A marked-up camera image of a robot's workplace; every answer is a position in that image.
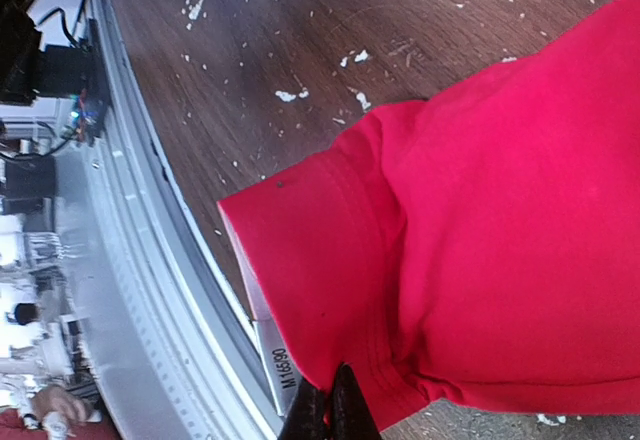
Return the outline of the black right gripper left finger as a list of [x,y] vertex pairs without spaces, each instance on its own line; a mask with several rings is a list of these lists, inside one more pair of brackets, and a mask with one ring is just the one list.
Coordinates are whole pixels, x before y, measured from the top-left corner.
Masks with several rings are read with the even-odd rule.
[[284,420],[279,440],[324,440],[326,399],[322,390],[302,379]]

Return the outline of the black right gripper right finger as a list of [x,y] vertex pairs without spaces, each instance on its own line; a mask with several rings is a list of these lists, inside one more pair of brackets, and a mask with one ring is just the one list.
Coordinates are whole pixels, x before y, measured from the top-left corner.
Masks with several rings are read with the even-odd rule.
[[336,373],[330,401],[330,433],[335,440],[381,440],[382,437],[352,368]]

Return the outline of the red underwear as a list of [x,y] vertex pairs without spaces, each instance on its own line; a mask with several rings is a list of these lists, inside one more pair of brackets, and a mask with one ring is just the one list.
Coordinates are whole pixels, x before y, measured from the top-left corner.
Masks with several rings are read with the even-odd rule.
[[379,429],[639,410],[639,0],[221,200],[254,311]]

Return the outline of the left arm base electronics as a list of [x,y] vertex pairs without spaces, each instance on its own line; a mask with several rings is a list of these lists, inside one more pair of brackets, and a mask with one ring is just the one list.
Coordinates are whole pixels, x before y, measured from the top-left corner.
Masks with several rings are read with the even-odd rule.
[[108,102],[87,88],[72,97],[73,106],[59,134],[63,140],[93,147],[104,131]]

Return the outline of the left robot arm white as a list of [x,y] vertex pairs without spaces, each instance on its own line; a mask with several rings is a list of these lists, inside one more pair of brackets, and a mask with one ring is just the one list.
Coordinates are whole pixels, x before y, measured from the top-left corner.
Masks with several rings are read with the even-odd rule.
[[42,32],[28,10],[35,0],[1,0],[1,102],[30,106],[39,97],[63,98],[80,94],[89,85],[93,66],[92,47],[69,32],[66,14],[58,14],[67,46],[40,48]]

